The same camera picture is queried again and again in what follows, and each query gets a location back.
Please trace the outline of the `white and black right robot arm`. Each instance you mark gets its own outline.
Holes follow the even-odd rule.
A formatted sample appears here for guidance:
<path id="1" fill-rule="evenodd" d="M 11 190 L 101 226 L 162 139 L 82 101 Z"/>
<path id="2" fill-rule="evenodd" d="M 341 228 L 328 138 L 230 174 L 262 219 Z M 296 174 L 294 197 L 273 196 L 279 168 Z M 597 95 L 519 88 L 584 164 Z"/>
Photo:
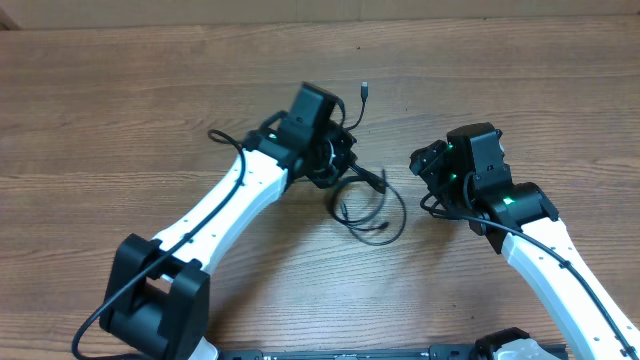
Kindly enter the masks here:
<path id="1" fill-rule="evenodd" d="M 502 132 L 465 125 L 415 150 L 409 168 L 427 185 L 420 206 L 464 220 L 527 282 L 578 359 L 636 359 L 639 329 L 573 244 L 558 209 L 532 183 L 514 183 Z"/>

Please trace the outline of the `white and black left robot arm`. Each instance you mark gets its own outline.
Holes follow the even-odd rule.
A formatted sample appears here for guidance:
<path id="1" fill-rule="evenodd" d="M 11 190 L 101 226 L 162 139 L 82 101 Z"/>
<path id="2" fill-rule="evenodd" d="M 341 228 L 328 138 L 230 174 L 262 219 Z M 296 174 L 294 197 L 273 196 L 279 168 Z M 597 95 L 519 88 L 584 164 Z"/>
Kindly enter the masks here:
<path id="1" fill-rule="evenodd" d="M 95 320 L 134 348 L 134 359 L 217 359 L 205 337 L 211 277 L 224 255 L 265 208 L 298 179 L 320 189 L 366 182 L 385 193 L 385 175 L 356 166 L 355 142 L 331 118 L 344 104 L 304 82 L 289 110 L 279 111 L 237 141 L 208 136 L 238 155 L 227 174 L 179 221 L 151 239 L 129 235 L 114 257 Z"/>

